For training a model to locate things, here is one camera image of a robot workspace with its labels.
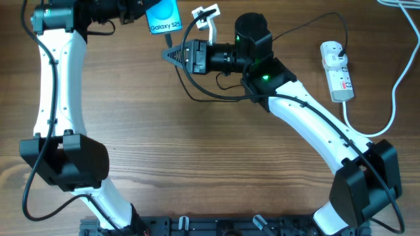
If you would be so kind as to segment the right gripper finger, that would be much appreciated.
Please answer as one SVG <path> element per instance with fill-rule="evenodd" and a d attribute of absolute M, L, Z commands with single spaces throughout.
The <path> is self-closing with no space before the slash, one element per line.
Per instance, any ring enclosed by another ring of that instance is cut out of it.
<path fill-rule="evenodd" d="M 162 58 L 179 68 L 187 66 L 187 61 L 180 54 L 162 54 Z"/>
<path fill-rule="evenodd" d="M 181 45 L 177 45 L 168 49 L 165 49 L 162 52 L 163 56 L 180 56 L 181 53 Z"/>

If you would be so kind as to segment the blue Galaxy S25 smartphone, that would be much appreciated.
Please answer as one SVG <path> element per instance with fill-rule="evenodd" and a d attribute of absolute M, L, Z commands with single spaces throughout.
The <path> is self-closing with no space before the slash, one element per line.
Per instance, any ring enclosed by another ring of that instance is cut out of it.
<path fill-rule="evenodd" d="M 177 0 L 161 0 L 146 11 L 151 34 L 163 34 L 182 29 Z"/>

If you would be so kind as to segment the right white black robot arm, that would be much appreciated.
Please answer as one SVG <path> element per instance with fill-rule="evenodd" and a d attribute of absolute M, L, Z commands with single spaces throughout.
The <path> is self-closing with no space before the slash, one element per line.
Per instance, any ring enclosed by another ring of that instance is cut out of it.
<path fill-rule="evenodd" d="M 187 78 L 219 71 L 240 73 L 244 98 L 260 104 L 294 128 L 327 163 L 334 180 L 328 202 L 313 215 L 325 235 L 374 221 L 402 194 L 394 147 L 356 134 L 319 104 L 275 56 L 263 15 L 249 12 L 235 22 L 232 44 L 183 37 L 163 51 L 163 59 Z"/>

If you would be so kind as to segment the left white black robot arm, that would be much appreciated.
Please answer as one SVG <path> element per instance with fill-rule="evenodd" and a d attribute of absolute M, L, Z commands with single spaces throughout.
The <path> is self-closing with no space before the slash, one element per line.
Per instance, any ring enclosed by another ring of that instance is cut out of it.
<path fill-rule="evenodd" d="M 38 44 L 41 89 L 33 136 L 20 142 L 20 156 L 30 176 L 81 199 L 96 215 L 98 235 L 149 235 L 135 207 L 109 177 L 106 147 L 89 138 L 81 106 L 81 78 L 89 26 L 134 22 L 153 1 L 42 1 L 35 7 L 26 33 Z"/>

